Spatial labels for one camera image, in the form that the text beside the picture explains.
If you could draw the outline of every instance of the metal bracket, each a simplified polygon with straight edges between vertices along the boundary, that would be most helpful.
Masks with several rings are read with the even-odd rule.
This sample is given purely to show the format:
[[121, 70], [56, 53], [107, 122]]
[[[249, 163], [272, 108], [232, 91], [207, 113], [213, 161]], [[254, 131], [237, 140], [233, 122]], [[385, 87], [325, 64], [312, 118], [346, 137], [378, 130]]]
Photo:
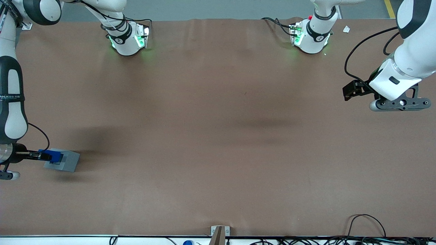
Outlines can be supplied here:
[[137, 23], [136, 35], [138, 37], [138, 45], [147, 48], [148, 36], [150, 34], [150, 27]]
[[224, 245], [225, 237], [230, 236], [230, 226], [215, 225], [211, 227], [212, 238], [209, 245]]
[[[214, 232], [218, 226], [222, 226], [222, 225], [211, 226], [211, 236], [214, 235]], [[223, 227], [225, 228], [225, 236], [230, 236], [230, 226], [223, 226]]]
[[0, 171], [0, 180], [12, 180], [13, 174], [9, 172]]
[[418, 84], [409, 88], [413, 91], [412, 97], [407, 97], [406, 93], [403, 93], [396, 100], [387, 100], [380, 96], [371, 104], [371, 110], [373, 111], [420, 111], [429, 108], [432, 103], [427, 98], [418, 98]]
[[302, 31], [303, 26], [302, 22], [295, 23], [294, 25], [289, 25], [289, 33], [293, 34], [290, 36], [291, 38], [291, 45], [295, 46], [295, 44], [300, 44], [301, 39], [304, 36], [304, 33]]
[[345, 101], [356, 96], [363, 96], [372, 93], [369, 88], [359, 80], [353, 80], [342, 88]]
[[353, 80], [342, 88], [345, 101], [350, 100], [355, 96], [363, 96], [374, 93], [374, 99], [370, 104], [370, 109], [375, 112], [379, 111], [420, 111], [431, 106], [431, 101], [427, 98], [418, 97], [418, 84], [413, 85], [409, 89], [412, 90], [412, 96], [407, 97], [406, 92], [399, 96], [396, 100], [390, 101], [380, 94], [369, 88], [366, 82]]
[[21, 28], [24, 31], [28, 31], [32, 29], [33, 23], [32, 22], [23, 22], [23, 27]]

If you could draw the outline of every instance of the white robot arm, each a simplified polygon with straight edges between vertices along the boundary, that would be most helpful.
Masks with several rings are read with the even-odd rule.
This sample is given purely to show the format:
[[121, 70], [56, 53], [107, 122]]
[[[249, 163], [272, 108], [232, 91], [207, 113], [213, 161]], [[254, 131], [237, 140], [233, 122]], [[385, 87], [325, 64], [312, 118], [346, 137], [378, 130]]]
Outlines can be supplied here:
[[[81, 3], [102, 23], [112, 46], [133, 55], [146, 45], [148, 27], [127, 20], [126, 0], [70, 0]], [[15, 55], [15, 28], [23, 21], [53, 25], [61, 18], [59, 0], [0, 0], [0, 144], [14, 143], [27, 132], [23, 75]]]
[[[84, 4], [108, 32], [121, 55], [133, 55], [146, 46], [149, 28], [124, 17], [126, 0], [67, 0]], [[15, 54], [15, 29], [23, 22], [53, 25], [61, 18], [59, 0], [0, 0], [0, 180], [20, 175], [8, 171], [10, 163], [23, 159], [45, 161], [44, 167], [74, 172], [79, 154], [53, 149], [32, 151], [17, 143], [27, 132], [23, 74]]]
[[[372, 111], [422, 110], [430, 107], [418, 98], [418, 83], [436, 72], [436, 0], [404, 0], [397, 13], [401, 44], [367, 81], [354, 80], [343, 88], [345, 100], [374, 93]], [[405, 92], [412, 89], [412, 97]]]
[[305, 19], [293, 31], [296, 37], [291, 37], [293, 45], [303, 52], [316, 54], [327, 45], [330, 31], [338, 18], [336, 5], [361, 3], [365, 0], [310, 0], [315, 5], [315, 12], [311, 19]]

